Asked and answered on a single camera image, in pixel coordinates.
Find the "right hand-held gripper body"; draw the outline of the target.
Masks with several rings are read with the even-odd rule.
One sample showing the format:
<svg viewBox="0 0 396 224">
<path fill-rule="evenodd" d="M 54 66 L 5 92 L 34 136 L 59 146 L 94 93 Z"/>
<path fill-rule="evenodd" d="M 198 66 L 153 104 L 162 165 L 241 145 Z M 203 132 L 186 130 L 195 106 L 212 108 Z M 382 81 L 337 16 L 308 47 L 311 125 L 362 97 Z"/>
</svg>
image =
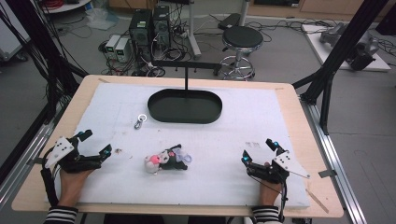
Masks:
<svg viewBox="0 0 396 224">
<path fill-rule="evenodd" d="M 284 184 L 290 174 L 310 178 L 310 174 L 288 150 L 276 155 L 269 165 L 258 164 L 252 160 L 247 166 L 247 174 L 276 184 Z"/>
</svg>

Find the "black computer tower green label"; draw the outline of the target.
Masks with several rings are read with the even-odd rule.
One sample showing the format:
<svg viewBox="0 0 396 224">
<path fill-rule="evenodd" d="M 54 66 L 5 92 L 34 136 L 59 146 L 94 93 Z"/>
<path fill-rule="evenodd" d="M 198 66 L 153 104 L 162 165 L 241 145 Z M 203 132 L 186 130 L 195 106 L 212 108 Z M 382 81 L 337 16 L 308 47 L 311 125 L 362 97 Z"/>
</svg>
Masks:
<svg viewBox="0 0 396 224">
<path fill-rule="evenodd" d="M 150 9 L 139 8 L 134 12 L 129 25 L 129 32 L 134 47 L 134 55 L 138 62 L 151 61 L 149 47 L 153 38 L 152 25 Z"/>
</svg>

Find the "white cabinet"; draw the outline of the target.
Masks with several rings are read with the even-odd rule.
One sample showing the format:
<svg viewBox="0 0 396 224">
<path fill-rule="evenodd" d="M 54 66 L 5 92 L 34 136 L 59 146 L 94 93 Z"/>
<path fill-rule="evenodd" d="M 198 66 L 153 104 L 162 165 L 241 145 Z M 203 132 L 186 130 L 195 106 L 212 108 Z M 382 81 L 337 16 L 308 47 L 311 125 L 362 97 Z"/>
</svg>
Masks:
<svg viewBox="0 0 396 224">
<path fill-rule="evenodd" d="M 0 61 L 7 62 L 22 49 L 22 44 L 1 19 L 1 14 L 25 40 L 29 41 L 30 36 L 8 6 L 6 0 L 0 0 Z"/>
</svg>

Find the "white floor board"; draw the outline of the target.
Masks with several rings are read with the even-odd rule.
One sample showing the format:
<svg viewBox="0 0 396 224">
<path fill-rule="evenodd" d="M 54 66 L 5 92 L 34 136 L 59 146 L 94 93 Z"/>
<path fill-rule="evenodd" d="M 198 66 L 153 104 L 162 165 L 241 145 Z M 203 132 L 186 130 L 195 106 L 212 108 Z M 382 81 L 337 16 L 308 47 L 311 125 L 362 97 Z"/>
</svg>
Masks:
<svg viewBox="0 0 396 224">
<path fill-rule="evenodd" d="M 310 42 L 310 46 L 316 53 L 318 60 L 321 64 L 324 64 L 330 52 L 332 51 L 332 47 L 328 43 L 321 43 L 319 41 L 321 33 L 326 31 L 327 28 L 325 26 L 316 26 L 316 25 L 309 25 L 303 24 L 303 30 L 305 31 L 305 35 Z M 390 67 L 387 63 L 385 63 L 382 58 L 375 53 L 374 60 L 369 63 L 365 68 L 364 71 L 376 71 L 376 72 L 388 72 Z"/>
</svg>

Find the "black metal frame post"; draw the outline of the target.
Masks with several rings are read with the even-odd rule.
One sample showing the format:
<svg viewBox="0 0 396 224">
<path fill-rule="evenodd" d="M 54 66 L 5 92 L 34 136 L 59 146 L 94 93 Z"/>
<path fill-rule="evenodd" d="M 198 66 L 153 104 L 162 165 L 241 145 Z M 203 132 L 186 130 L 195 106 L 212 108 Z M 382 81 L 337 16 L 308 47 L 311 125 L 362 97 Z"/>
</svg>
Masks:
<svg viewBox="0 0 396 224">
<path fill-rule="evenodd" d="M 361 6 L 350 21 L 346 30 L 337 41 L 323 65 L 312 75 L 302 78 L 292 84 L 298 89 L 309 84 L 308 89 L 301 94 L 301 99 L 309 105 L 314 105 L 322 94 L 319 116 L 319 127 L 328 134 L 328 117 L 332 94 L 332 81 L 341 64 L 353 47 L 362 38 L 369 26 L 389 0 L 363 0 Z"/>
<path fill-rule="evenodd" d="M 15 35 L 25 51 L 33 59 L 39 74 L 47 81 L 45 117 L 49 122 L 55 117 L 57 105 L 66 108 L 71 98 L 79 87 L 75 75 L 86 77 L 89 73 L 80 65 L 73 65 L 65 56 L 64 48 L 59 36 L 54 33 L 59 46 L 63 52 L 58 50 L 50 35 L 50 29 L 43 22 L 43 17 L 39 15 L 31 0 L 5 0 L 11 11 L 20 22 L 23 29 L 30 37 L 27 42 L 24 37 L 12 25 L 10 19 L 0 10 L 0 19 L 6 27 Z"/>
</svg>

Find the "thin wooden stick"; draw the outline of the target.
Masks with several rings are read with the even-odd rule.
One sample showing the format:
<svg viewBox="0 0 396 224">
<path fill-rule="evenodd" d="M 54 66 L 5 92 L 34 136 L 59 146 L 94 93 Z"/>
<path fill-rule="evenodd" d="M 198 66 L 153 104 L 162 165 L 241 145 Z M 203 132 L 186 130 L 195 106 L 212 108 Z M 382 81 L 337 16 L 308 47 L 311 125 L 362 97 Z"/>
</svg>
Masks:
<svg viewBox="0 0 396 224">
<path fill-rule="evenodd" d="M 325 204 L 309 189 L 305 189 L 307 194 L 312 198 L 312 200 L 326 213 L 329 214 L 329 209 L 325 206 Z"/>
</svg>

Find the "white foam mat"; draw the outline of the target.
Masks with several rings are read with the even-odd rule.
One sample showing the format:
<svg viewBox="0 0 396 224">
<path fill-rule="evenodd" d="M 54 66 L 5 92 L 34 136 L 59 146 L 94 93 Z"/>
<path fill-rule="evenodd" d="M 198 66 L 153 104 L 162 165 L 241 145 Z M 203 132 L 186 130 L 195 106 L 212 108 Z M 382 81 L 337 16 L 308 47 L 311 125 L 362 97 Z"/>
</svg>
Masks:
<svg viewBox="0 0 396 224">
<path fill-rule="evenodd" d="M 222 101 L 220 117 L 209 124 L 159 122 L 147 118 L 149 97 L 157 86 L 100 84 L 77 129 L 92 131 L 78 146 L 85 156 L 106 145 L 111 156 L 93 172 L 81 194 L 84 203 L 253 205 L 259 184 L 247 175 L 241 158 L 248 153 L 257 163 L 274 152 L 267 140 L 292 151 L 290 135 L 274 90 L 215 88 Z M 181 145 L 191 155 L 187 170 L 146 171 L 144 159 Z"/>
</svg>

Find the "white bench power supply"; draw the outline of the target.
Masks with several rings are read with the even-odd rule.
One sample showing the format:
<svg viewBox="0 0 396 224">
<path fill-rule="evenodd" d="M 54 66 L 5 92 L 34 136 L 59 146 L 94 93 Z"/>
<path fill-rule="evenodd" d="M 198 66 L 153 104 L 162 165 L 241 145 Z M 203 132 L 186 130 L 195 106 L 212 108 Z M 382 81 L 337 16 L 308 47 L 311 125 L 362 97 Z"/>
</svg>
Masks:
<svg viewBox="0 0 396 224">
<path fill-rule="evenodd" d="M 116 46 L 116 55 L 120 63 L 127 63 L 131 56 L 131 47 L 129 39 L 122 37 Z"/>
<path fill-rule="evenodd" d="M 108 59 L 111 60 L 117 59 L 117 53 L 115 51 L 115 48 L 118 45 L 119 40 L 120 40 L 120 35 L 113 35 L 107 41 L 105 45 L 105 49 L 106 49 L 106 56 Z"/>
</svg>

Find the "person's left hand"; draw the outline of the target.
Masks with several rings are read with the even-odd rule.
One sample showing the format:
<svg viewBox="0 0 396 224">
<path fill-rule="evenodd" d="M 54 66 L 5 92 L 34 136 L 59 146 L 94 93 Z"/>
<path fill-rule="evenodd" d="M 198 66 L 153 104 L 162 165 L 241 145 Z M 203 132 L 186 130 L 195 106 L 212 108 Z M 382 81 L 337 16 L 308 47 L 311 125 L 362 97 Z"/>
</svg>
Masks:
<svg viewBox="0 0 396 224">
<path fill-rule="evenodd" d="M 85 181 L 92 173 L 92 170 L 83 171 L 76 174 L 69 174 L 62 170 L 60 172 L 61 178 L 61 197 L 59 199 L 59 206 L 74 207 L 80 198 L 82 188 Z"/>
</svg>

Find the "black and pink plush keychain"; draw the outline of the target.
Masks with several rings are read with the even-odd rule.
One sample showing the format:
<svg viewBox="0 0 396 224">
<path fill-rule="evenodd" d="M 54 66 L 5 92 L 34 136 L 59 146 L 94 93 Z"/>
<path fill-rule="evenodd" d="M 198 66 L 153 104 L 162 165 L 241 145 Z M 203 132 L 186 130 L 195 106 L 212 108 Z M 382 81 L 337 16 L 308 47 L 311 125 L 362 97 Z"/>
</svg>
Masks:
<svg viewBox="0 0 396 224">
<path fill-rule="evenodd" d="M 144 159 L 145 170 L 154 175 L 161 170 L 185 171 L 191 162 L 192 156 L 182 148 L 181 144 L 169 147 Z"/>
</svg>

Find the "white round table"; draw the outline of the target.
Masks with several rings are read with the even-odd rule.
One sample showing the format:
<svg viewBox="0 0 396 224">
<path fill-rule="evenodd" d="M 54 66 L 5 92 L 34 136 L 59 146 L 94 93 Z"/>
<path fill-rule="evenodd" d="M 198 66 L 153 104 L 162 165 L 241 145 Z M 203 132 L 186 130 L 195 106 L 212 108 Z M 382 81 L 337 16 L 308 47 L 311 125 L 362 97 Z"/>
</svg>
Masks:
<svg viewBox="0 0 396 224">
<path fill-rule="evenodd" d="M 43 0 L 41 9 L 47 14 L 66 12 L 78 8 L 92 9 L 92 0 Z"/>
</svg>

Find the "black flat bag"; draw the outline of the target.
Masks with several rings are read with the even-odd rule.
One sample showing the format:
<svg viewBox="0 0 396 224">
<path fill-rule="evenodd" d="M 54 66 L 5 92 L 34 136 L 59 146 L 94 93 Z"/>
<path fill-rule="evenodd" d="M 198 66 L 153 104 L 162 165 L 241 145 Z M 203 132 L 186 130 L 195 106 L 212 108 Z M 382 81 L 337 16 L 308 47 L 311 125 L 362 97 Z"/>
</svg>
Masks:
<svg viewBox="0 0 396 224">
<path fill-rule="evenodd" d="M 227 18 L 219 22 L 218 28 L 226 30 L 239 24 L 240 15 L 238 13 L 230 14 Z"/>
</svg>

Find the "silver metal key ring clasp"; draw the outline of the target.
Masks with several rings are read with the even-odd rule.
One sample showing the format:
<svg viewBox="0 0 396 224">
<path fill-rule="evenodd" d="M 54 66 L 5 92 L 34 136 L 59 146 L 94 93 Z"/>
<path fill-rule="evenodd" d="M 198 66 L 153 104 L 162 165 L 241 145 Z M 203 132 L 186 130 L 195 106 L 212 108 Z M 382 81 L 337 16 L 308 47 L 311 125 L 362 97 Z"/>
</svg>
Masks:
<svg viewBox="0 0 396 224">
<path fill-rule="evenodd" d="M 137 117 L 137 121 L 136 121 L 136 123 L 135 123 L 135 125 L 134 125 L 134 128 L 135 128 L 136 130 L 139 130 L 139 129 L 142 127 L 143 123 L 144 123 L 146 120 L 147 120 L 147 116 L 146 116 L 145 114 L 140 114 L 140 115 Z"/>
</svg>

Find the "black and grey device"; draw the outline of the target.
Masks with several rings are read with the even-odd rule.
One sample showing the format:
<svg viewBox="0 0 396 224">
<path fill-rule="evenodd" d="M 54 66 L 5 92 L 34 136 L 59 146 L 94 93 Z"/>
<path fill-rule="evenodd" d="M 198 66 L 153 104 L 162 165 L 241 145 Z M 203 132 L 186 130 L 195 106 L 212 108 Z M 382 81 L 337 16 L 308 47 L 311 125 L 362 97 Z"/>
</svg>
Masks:
<svg viewBox="0 0 396 224">
<path fill-rule="evenodd" d="M 376 37 L 365 32 L 352 51 L 346 57 L 346 62 L 355 71 L 361 71 L 375 60 L 374 55 L 379 50 Z"/>
</svg>

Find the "black hanger stand with tray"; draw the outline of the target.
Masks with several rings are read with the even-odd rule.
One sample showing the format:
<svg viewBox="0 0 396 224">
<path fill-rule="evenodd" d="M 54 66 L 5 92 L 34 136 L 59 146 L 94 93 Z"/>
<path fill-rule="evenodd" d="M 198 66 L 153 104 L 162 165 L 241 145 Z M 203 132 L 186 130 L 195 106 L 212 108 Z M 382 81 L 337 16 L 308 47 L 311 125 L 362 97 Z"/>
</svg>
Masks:
<svg viewBox="0 0 396 224">
<path fill-rule="evenodd" d="M 212 91 L 189 88 L 189 69 L 213 69 L 218 72 L 219 63 L 194 63 L 153 61 L 160 67 L 185 70 L 183 89 L 163 89 L 148 98 L 148 112 L 161 122 L 208 124 L 216 121 L 222 112 L 222 101 Z"/>
</svg>

